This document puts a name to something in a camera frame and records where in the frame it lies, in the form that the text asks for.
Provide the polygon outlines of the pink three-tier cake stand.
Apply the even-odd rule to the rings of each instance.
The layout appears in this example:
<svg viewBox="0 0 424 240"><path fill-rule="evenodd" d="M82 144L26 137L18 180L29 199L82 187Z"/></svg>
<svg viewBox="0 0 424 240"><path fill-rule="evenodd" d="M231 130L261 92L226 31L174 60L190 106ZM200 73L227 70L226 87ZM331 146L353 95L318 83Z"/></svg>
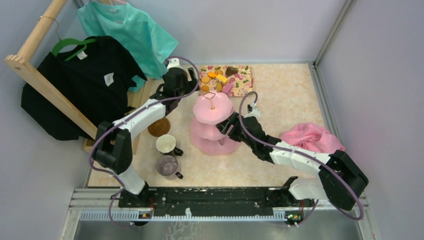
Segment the pink three-tier cake stand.
<svg viewBox="0 0 424 240"><path fill-rule="evenodd" d="M216 127L235 111L225 93L209 92L199 96L192 110L194 117L190 124L190 139L203 153L211 156L229 155L238 148L238 142Z"/></svg>

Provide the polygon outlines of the pink macaron roll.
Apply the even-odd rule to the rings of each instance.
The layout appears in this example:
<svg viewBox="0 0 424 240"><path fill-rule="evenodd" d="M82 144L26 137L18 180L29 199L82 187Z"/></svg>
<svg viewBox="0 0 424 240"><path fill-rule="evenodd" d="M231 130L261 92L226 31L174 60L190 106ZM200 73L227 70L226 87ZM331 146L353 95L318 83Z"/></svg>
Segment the pink macaron roll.
<svg viewBox="0 0 424 240"><path fill-rule="evenodd" d="M224 85L223 87L222 87L222 90L221 90L221 92L222 93L225 93L226 95L230 95L230 93L231 93L231 91L232 91L232 89L233 89L233 87L234 87L234 85L231 83L231 82L229 82L229 83L227 83L226 85Z"/></svg>

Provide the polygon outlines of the chocolate cake slice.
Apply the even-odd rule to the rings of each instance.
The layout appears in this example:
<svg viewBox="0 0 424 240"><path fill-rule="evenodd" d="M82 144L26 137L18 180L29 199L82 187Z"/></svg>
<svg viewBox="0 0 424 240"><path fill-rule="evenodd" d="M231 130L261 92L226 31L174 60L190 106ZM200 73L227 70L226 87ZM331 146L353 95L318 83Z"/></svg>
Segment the chocolate cake slice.
<svg viewBox="0 0 424 240"><path fill-rule="evenodd" d="M235 74L237 74L239 72L239 69L237 67L234 66L228 66L225 70L225 75L227 77L233 76Z"/></svg>

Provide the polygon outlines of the floral serving tray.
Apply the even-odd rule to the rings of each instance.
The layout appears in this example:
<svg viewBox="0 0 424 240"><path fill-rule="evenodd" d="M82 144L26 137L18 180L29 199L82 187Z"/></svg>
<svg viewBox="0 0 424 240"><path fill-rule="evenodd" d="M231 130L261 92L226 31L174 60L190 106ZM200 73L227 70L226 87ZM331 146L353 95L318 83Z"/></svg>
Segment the floral serving tray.
<svg viewBox="0 0 424 240"><path fill-rule="evenodd" d="M232 76L226 76L225 72L228 66L238 68L238 73ZM225 85L215 78L211 78L210 82L207 84L202 83L201 78L203 76L207 76L208 72L215 72L217 75L221 74L228 79L228 83L233 84L230 95L227 95L228 97L243 97L247 93L254 90L253 69L250 65L205 65L200 68L200 95L206 94L208 92L222 92L222 88ZM208 85L209 91L201 91L202 85Z"/></svg>

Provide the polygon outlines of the pink cloth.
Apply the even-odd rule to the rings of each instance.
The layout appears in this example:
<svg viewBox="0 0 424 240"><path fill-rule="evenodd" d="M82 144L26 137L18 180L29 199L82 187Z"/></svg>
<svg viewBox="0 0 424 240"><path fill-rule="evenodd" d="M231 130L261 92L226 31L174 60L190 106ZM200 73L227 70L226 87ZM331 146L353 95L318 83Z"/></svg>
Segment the pink cloth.
<svg viewBox="0 0 424 240"><path fill-rule="evenodd" d="M296 124L290 130L283 132L280 139L312 152L333 154L336 150L346 150L334 134L312 122Z"/></svg>

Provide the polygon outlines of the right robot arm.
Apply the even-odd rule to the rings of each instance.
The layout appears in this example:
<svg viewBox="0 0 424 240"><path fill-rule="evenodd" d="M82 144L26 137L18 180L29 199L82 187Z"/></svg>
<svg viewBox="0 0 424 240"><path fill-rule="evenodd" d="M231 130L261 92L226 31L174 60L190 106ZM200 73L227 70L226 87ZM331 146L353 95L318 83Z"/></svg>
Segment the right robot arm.
<svg viewBox="0 0 424 240"><path fill-rule="evenodd" d="M341 210L350 211L369 184L366 175L346 152L320 153L295 147L266 134L254 116L244 117L233 112L215 127L231 140L245 143L258 159L313 176L291 177L286 182L281 199L287 206L314 199L326 200Z"/></svg>

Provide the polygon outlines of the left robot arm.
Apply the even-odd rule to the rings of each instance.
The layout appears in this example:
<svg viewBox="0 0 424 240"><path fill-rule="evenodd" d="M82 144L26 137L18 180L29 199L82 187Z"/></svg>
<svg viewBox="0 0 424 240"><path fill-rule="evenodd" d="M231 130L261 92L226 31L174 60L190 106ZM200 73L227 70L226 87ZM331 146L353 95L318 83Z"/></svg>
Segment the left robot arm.
<svg viewBox="0 0 424 240"><path fill-rule="evenodd" d="M130 193L130 200L138 207L149 203L149 185L132 165L133 140L154 122L177 108L181 99L199 90L200 74L190 67L171 67L162 77L163 83L139 108L114 122L104 121L98 128L90 153L89 164L97 162L100 171L111 174Z"/></svg>

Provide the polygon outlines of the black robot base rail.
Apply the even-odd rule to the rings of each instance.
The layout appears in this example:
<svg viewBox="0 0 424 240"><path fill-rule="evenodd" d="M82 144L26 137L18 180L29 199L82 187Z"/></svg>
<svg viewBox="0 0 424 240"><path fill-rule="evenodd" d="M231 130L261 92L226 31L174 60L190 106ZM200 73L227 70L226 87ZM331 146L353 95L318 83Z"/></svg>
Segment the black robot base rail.
<svg viewBox="0 0 424 240"><path fill-rule="evenodd" d="M120 208L148 208L156 217L183 216L187 209L194 217L262 217L275 208L315 204L279 187L150 187L142 196L123 191L118 199Z"/></svg>

